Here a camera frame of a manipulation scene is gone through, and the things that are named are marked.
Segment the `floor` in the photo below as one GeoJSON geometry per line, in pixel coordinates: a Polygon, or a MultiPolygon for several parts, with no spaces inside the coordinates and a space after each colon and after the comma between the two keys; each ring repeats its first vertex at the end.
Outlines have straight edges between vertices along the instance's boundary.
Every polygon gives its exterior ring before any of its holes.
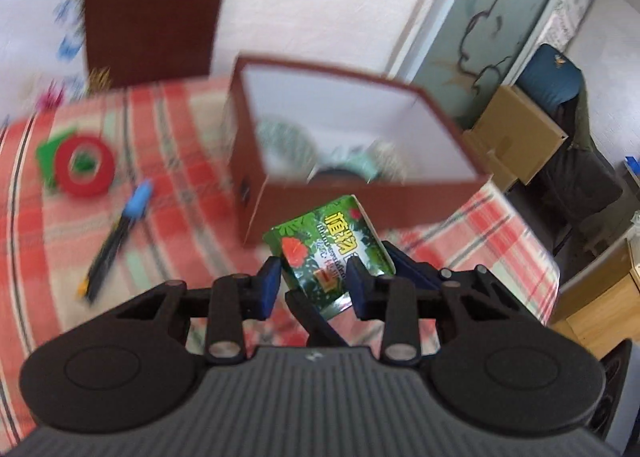
{"type": "MultiPolygon", "coordinates": [[[[509,190],[506,197],[518,211],[545,249],[553,252],[558,246],[568,225],[558,213],[544,204],[544,190],[534,179],[529,186],[521,183],[509,190]]],[[[584,251],[586,239],[579,231],[572,231],[564,246],[554,259],[560,268],[560,286],[584,269],[594,257],[584,251]]]]}

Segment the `green box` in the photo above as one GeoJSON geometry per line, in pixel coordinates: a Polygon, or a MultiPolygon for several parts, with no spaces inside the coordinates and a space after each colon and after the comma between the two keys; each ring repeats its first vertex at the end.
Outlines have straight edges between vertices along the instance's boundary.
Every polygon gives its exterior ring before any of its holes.
{"type": "Polygon", "coordinates": [[[360,257],[372,275],[393,275],[394,263],[354,195],[345,195],[271,228],[263,236],[282,259],[290,289],[302,288],[322,316],[351,307],[344,287],[347,260],[360,257]]]}

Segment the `tape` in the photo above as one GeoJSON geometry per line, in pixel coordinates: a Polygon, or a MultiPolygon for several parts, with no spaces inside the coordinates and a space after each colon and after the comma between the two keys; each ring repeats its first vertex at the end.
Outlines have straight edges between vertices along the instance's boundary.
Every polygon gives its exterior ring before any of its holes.
{"type": "Polygon", "coordinates": [[[53,170],[56,182],[64,192],[75,197],[95,197],[109,191],[116,163],[113,152],[100,138],[77,134],[60,144],[53,158],[53,170]],[[95,159],[95,169],[88,173],[76,172],[76,158],[86,154],[95,159]]]}

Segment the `plaid tablecloth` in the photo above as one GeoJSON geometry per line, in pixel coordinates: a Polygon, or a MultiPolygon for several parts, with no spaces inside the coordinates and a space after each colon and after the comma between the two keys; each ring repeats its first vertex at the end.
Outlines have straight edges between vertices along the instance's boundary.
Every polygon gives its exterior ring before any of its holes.
{"type": "MultiPolygon", "coordinates": [[[[264,247],[241,247],[236,235],[222,155],[225,99],[226,81],[158,84],[37,114],[0,133],[0,451],[34,426],[18,389],[20,366],[34,348],[163,280],[203,287],[227,273],[254,273],[267,257],[264,247]],[[100,134],[117,152],[108,195],[74,200],[43,189],[36,147],[70,127],[100,134]],[[145,178],[156,188],[150,209],[89,308],[76,299],[78,283],[145,178]]],[[[382,236],[436,267],[484,263],[540,319],[551,312],[558,269],[491,183],[442,224],[382,236]]],[[[357,322],[347,311],[332,324],[353,344],[376,350],[380,343],[379,322],[357,322]]],[[[423,321],[421,329],[424,350],[436,350],[432,323],[423,321]]],[[[249,345],[306,340],[282,296],[271,319],[247,328],[246,336],[249,345]]],[[[201,339],[196,326],[188,346],[197,348],[201,339]]]]}

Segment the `frosted glass door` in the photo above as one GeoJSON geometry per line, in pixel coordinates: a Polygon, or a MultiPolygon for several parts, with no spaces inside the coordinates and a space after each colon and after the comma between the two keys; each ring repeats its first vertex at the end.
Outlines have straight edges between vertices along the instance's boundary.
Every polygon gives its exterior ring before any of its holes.
{"type": "Polygon", "coordinates": [[[463,127],[482,113],[548,0],[455,0],[414,82],[463,127]]]}

